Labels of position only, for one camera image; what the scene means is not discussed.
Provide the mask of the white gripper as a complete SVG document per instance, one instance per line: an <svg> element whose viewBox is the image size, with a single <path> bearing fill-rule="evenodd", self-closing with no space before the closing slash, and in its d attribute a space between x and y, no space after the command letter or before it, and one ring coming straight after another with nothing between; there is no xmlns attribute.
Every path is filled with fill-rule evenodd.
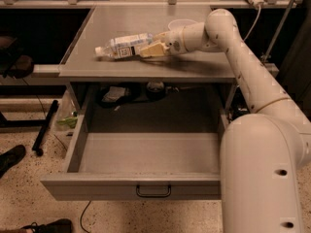
<svg viewBox="0 0 311 233"><path fill-rule="evenodd" d="M143 58L161 57L167 54L184 54L187 52L184 41L184 28L179 27L153 36L154 42L141 48L139 55Z"/></svg>

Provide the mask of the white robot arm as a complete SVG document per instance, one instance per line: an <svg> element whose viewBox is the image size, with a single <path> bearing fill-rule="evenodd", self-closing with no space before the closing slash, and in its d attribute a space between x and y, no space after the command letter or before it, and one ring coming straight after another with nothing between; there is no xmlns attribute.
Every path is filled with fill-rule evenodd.
<svg viewBox="0 0 311 233"><path fill-rule="evenodd" d="M225 129L220 150L224 233L303 233L296 171L311 161L311 122L242 40L225 9L163 32L143 57L216 48L249 112Z"/></svg>

